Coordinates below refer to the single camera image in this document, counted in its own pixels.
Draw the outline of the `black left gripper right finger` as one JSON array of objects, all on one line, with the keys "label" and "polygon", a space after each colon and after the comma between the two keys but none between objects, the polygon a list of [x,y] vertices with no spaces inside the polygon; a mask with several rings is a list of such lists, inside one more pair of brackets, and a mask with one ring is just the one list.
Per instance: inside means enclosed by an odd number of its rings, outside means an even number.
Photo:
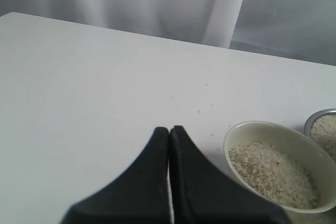
[{"label": "black left gripper right finger", "polygon": [[213,165],[182,126],[170,132],[169,175],[175,223],[291,222],[280,206]]}]

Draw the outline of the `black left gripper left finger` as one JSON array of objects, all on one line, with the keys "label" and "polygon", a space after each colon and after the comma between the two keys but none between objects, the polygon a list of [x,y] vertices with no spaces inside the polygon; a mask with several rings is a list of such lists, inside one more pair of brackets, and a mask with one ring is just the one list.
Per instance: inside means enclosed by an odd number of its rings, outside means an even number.
[{"label": "black left gripper left finger", "polygon": [[113,182],[75,203],[62,223],[170,223],[169,131],[154,129],[134,162]]}]

